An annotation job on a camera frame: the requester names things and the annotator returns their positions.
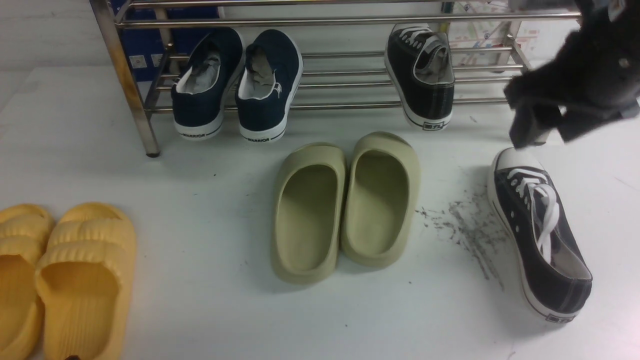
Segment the canvas sneaker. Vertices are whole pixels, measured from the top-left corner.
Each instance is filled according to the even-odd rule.
[[[410,125],[425,131],[447,127],[455,82],[447,34],[425,25],[396,25],[387,41],[385,66]]]
[[[246,48],[236,90],[240,133],[250,142],[273,142],[284,134],[291,101],[302,77],[302,55],[285,33],[266,30]]]
[[[240,34],[216,28],[195,47],[171,89],[175,128],[188,140],[205,140],[222,128],[227,94],[244,65]]]
[[[528,152],[506,149],[493,161],[487,192],[516,244],[529,305],[547,321],[572,321],[593,278],[549,174]]]

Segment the metal shoe rack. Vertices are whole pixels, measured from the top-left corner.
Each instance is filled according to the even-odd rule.
[[[171,89],[171,82],[179,74],[179,63],[186,61],[188,55],[175,52],[172,28],[214,28],[228,26],[238,27],[264,27],[274,28],[280,26],[331,26],[331,25],[373,25],[373,24],[402,24],[402,23],[427,23],[427,22],[454,22],[454,21],[501,21],[504,26],[508,26],[508,32],[503,41],[503,47],[492,48],[461,48],[452,49],[455,53],[499,53],[498,64],[496,65],[473,65],[454,67],[456,72],[456,84],[478,84],[478,83],[505,83],[510,76],[486,76],[465,78],[459,76],[460,72],[470,71],[528,71],[531,66],[527,61],[517,43],[515,36],[523,20],[560,20],[578,19],[579,12],[557,12],[557,13],[477,13],[466,14],[441,14],[441,15],[418,15],[418,16],[368,16],[368,17],[323,17],[304,19],[193,19],[193,20],[172,20],[167,18],[166,9],[185,8],[188,6],[260,6],[260,5],[304,5],[304,4],[363,4],[365,3],[410,3],[425,0],[127,0],[117,14],[111,10],[109,0],[90,0],[95,18],[102,32],[102,37],[107,45],[111,61],[115,67],[118,79],[127,98],[127,102],[133,114],[136,127],[140,133],[142,144],[147,152],[147,156],[155,158],[160,155],[154,130],[151,125],[151,117],[158,113],[171,113],[170,106],[158,106],[158,98],[161,92]],[[131,20],[127,16],[134,9],[154,9],[156,20]],[[138,85],[136,84],[131,67],[127,61],[122,47],[121,31],[123,29],[159,29],[164,44],[165,52],[159,64],[160,71],[151,83],[146,99],[142,98]],[[370,58],[383,56],[383,51],[350,52],[350,53],[307,53],[303,54],[304,59],[326,59],[326,58]],[[509,58],[515,62],[508,65]],[[332,77],[341,76],[372,76],[385,75],[385,69],[373,70],[331,70],[331,71],[305,71],[303,78]],[[328,88],[370,88],[378,86],[390,86],[390,80],[383,81],[333,81],[331,83],[304,82],[300,89],[328,89]],[[456,99],[455,105],[464,104],[506,104],[505,98],[477,98],[477,99]],[[399,101],[380,102],[339,102],[339,103],[314,103],[300,104],[294,102],[292,110],[346,110],[346,109],[380,109],[400,107]],[[226,110],[235,110],[233,106],[228,106]]]

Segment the beige slide sandal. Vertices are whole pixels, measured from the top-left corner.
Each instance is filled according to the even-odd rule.
[[[114,206],[90,202],[60,219],[35,274],[47,360],[120,357],[135,260],[133,224]]]
[[[353,261],[386,267],[404,251],[420,189],[420,163],[399,136],[358,141],[342,223],[342,249]]]
[[[27,358],[40,339],[44,308],[33,284],[35,266],[53,229],[37,205],[0,211],[0,359]]]
[[[330,143],[304,146],[282,164],[271,264],[283,281],[311,284],[335,269],[345,176],[344,153]]]

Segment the white table surface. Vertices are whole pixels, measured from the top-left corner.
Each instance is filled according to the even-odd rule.
[[[341,94],[332,92],[380,95]],[[35,202],[59,218],[98,200],[132,218],[139,249],[122,359],[639,359],[640,122],[532,150],[594,277],[582,313],[554,325],[525,303],[486,200],[511,117],[507,106],[457,107],[449,128],[425,134],[399,109],[294,112],[285,136],[265,145],[243,140],[233,115],[201,143],[178,138],[164,115],[154,120],[163,154],[150,159],[111,67],[35,69],[0,113],[0,208]],[[315,141],[350,155],[377,130],[407,139],[422,164],[426,215],[415,214],[404,255],[378,271],[340,255],[314,286],[278,280],[269,241],[282,160]]]

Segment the olive green slide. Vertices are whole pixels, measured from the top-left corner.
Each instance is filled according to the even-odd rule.
[[[420,163],[402,138],[371,133],[358,141],[342,223],[342,249],[365,266],[386,267],[404,251],[420,189]]]
[[[283,281],[311,284],[335,269],[345,177],[344,153],[330,143],[301,147],[282,164],[271,264]]]

